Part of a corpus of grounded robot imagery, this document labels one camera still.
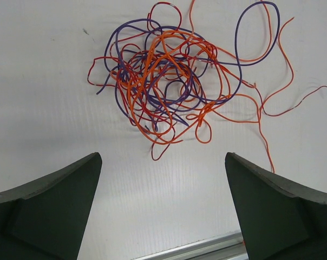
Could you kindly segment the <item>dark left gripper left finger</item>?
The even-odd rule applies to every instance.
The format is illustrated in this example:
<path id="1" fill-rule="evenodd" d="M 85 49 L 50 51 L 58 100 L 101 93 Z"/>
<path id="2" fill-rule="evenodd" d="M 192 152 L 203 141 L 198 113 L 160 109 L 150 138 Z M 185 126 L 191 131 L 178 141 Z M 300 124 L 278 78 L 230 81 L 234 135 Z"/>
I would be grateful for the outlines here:
<path id="1" fill-rule="evenodd" d="M 95 152 L 0 192 L 0 259 L 77 259 L 101 167 Z"/>

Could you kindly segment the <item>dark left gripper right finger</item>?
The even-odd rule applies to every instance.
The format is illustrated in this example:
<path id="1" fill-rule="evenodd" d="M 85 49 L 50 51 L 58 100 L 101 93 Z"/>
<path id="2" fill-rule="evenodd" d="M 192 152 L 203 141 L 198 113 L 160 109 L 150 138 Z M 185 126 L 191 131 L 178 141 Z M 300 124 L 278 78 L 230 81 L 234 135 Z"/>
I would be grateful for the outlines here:
<path id="1" fill-rule="evenodd" d="M 225 168 L 249 259 L 327 259 L 327 193 L 235 153 Z"/>

